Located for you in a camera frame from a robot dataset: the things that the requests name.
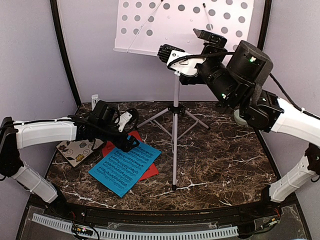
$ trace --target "white clamp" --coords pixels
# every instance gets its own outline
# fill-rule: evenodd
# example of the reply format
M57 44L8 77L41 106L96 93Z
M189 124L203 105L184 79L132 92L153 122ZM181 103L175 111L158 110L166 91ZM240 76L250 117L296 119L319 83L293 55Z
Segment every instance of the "white clamp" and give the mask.
M119 126L119 132L122 133L123 130L125 129L126 124L130 121L130 119L132 118L132 114L130 114L129 112L125 112L123 114L121 114L120 116L120 120L117 123Z
M187 52L172 50L166 65L168 66L172 61L181 57L189 56L189 55L191 54ZM205 60L206 58L192 58L188 60L182 60L172 64L170 68L176 70L174 74L176 74L177 76L180 76L180 73L181 73L185 76L193 77L198 73L198 69L196 68L196 65L203 64Z

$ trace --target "white vent grille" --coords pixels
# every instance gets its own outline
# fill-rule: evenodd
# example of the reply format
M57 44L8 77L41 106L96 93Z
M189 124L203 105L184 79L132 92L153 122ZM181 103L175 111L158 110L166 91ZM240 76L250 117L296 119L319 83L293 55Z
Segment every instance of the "white vent grille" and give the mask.
M53 219L34 213L32 221L58 231L72 234L72 223ZM238 227L228 227L223 229L178 232L178 233L145 233L145 232L128 232L115 231L95 227L100 235L101 240L214 240L238 236Z

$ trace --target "white robot arm segment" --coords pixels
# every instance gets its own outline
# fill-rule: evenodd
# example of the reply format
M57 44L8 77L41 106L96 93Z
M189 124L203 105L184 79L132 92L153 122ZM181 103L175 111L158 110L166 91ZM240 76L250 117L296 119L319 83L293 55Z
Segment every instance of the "white robot arm segment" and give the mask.
M41 121L24 124L23 121L15 121L13 124L21 124L14 126L18 130L16 133L18 149L37 144L74 141L77 135L77 126L71 122L69 117L56 119L52 122Z

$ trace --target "white plastic bracket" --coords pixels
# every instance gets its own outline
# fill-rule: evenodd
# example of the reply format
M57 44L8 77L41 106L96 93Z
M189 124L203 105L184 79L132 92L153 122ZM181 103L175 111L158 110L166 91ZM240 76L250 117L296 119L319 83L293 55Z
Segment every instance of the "white plastic bracket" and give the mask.
M123 130L125 129L126 124L130 121L130 119L132 118L132 114L130 114L129 112L125 112L120 116L120 120L117 123L119 126L119 132L122 133Z
M190 56L192 54L187 53L187 52L182 52L182 51L177 51L177 50L172 50L171 55L169 57L168 62L166 65L168 66L172 61L185 57L185 56ZM176 70L174 74L177 76L181 74L185 76L195 76L198 73L198 69L196 69L197 64L203 64L206 58L192 58L192 59L187 59L187 60L182 60L177 63L174 63L170 66L170 68Z
M94 110L97 103L100 101L99 95L95 94L91 96L91 109Z

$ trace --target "patterned notebook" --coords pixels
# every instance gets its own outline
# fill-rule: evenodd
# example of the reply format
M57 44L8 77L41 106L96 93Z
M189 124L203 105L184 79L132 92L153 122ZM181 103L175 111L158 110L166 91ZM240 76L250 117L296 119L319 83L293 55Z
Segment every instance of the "patterned notebook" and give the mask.
M96 139L95 143L89 140L62 141L56 148L73 167L76 167L103 143L100 139Z

